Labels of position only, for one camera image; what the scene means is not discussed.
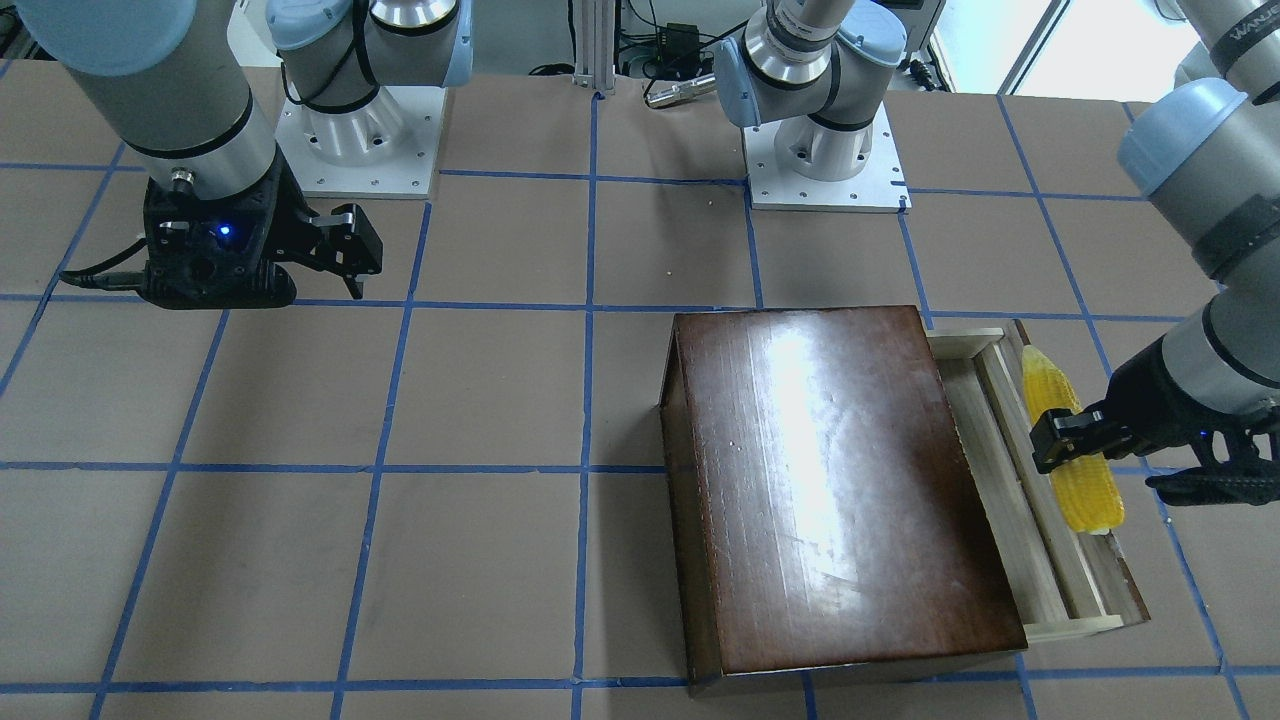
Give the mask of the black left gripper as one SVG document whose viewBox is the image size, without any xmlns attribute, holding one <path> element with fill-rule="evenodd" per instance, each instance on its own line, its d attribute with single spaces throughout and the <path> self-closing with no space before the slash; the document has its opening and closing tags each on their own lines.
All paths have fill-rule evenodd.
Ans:
<svg viewBox="0 0 1280 720">
<path fill-rule="evenodd" d="M 1210 411 L 1175 384 L 1164 345 L 1161 337 L 1117 366 L 1103 398 L 1085 410 L 1050 407 L 1038 416 L 1030 442 L 1039 474 L 1085 456 L 1144 457 L 1176 447 L 1189 447 L 1198 464 L 1210 459 Z"/>
</svg>

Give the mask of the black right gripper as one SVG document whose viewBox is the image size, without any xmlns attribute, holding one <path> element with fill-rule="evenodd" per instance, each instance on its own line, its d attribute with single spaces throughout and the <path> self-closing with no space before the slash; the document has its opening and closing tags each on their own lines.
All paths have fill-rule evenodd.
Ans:
<svg viewBox="0 0 1280 720">
<path fill-rule="evenodd" d="M 352 300 L 364 299 L 366 275 L 383 272 L 384 247 L 358 204 L 319 215 L 288 165 L 270 165 L 239 193 L 239 209 L 262 223 L 262 256 L 338 275 Z"/>
</svg>

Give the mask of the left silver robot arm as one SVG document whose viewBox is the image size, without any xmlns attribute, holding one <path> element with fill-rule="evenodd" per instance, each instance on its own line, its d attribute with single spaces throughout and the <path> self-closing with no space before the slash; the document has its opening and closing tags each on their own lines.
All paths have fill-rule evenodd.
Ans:
<svg viewBox="0 0 1280 720">
<path fill-rule="evenodd" d="M 905 213 L 751 214 L 765 307 L 916 305 L 933 325 L 1019 316 L 1084 404 L 1211 295 L 1116 163 L 1143 102 L 897 91 Z"/>
</svg>

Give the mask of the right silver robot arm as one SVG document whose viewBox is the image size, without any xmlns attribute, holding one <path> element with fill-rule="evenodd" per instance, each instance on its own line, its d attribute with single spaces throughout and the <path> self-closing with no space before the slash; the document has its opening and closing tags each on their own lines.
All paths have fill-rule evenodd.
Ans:
<svg viewBox="0 0 1280 720">
<path fill-rule="evenodd" d="M 229 1 L 19 1 L 32 40 L 61 63 L 148 173 L 143 229 L 61 283 L 132 292 L 170 310 L 284 307 L 297 264 L 364 297 L 384 245 L 355 202 L 315 211 L 230 47 Z M 399 156 L 396 87 L 466 85 L 468 1 L 270 1 L 285 101 L 311 155 L 338 167 Z"/>
</svg>

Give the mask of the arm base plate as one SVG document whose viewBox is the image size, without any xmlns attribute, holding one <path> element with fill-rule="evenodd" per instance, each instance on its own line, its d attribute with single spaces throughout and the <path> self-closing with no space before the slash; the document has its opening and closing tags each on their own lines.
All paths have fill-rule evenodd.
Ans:
<svg viewBox="0 0 1280 720">
<path fill-rule="evenodd" d="M 285 102 L 275 137 L 307 196 L 428 200 L 448 100 L 447 88 L 393 86 L 344 114 Z"/>
<path fill-rule="evenodd" d="M 887 108 L 842 132 L 808 117 L 742 131 L 751 205 L 777 211 L 900 213 L 913 206 Z"/>
</svg>

